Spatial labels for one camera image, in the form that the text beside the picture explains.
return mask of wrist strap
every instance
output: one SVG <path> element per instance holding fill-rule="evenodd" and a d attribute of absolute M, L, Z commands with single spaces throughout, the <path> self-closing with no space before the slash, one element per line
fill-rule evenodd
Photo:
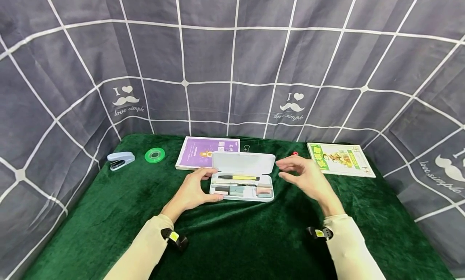
<path fill-rule="evenodd" d="M 321 230 L 314 227 L 308 227 L 306 228 L 306 231 L 314 239 L 325 238 L 326 240 L 330 240 L 334 236 L 333 232 L 327 227 L 323 227 Z"/>
<path fill-rule="evenodd" d="M 164 228 L 160 232 L 161 232 L 161 236 L 165 240 L 168 239 L 168 242 L 176 246 L 177 249 L 180 250 L 181 252 L 184 252 L 184 250 L 187 248 L 189 241 L 187 240 L 185 236 L 178 234 L 177 232 L 173 231 L 171 228 Z"/>

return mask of book cover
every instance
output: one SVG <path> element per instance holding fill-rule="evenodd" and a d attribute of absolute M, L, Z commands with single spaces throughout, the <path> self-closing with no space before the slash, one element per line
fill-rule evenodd
<path fill-rule="evenodd" d="M 359 145 L 307 143 L 322 173 L 376 177 Z"/>
<path fill-rule="evenodd" d="M 176 169 L 211 168 L 214 151 L 239 152 L 240 143 L 239 139 L 186 137 L 176 163 Z"/>

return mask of left hand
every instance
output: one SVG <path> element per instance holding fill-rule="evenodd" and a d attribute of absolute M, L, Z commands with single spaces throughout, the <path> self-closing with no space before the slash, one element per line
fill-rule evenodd
<path fill-rule="evenodd" d="M 187 174 L 174 197 L 163 207 L 161 214 L 168 216 L 174 223 L 186 210 L 194 209 L 204 203 L 223 200 L 223 195 L 205 194 L 201 189 L 201 180 L 206 180 L 217 172 L 216 169 L 200 168 Z"/>

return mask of beige sleeve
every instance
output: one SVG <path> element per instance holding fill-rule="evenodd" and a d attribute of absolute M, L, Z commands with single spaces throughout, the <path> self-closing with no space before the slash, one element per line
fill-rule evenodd
<path fill-rule="evenodd" d="M 149 219 L 104 280 L 147 280 L 167 246 L 160 234 L 164 228 L 174 229 L 167 216 Z"/>
<path fill-rule="evenodd" d="M 339 280 L 385 279 L 352 217 L 328 216 L 323 225 L 334 234 L 327 244 Z"/>

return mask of stapler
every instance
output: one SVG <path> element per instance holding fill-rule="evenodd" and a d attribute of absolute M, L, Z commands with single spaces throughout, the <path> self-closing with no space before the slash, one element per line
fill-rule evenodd
<path fill-rule="evenodd" d="M 123 166 L 133 162 L 136 158 L 132 152 L 119 152 L 109 154 L 107 156 L 107 160 L 111 161 L 110 163 L 110 170 L 115 171 L 120 169 Z"/>

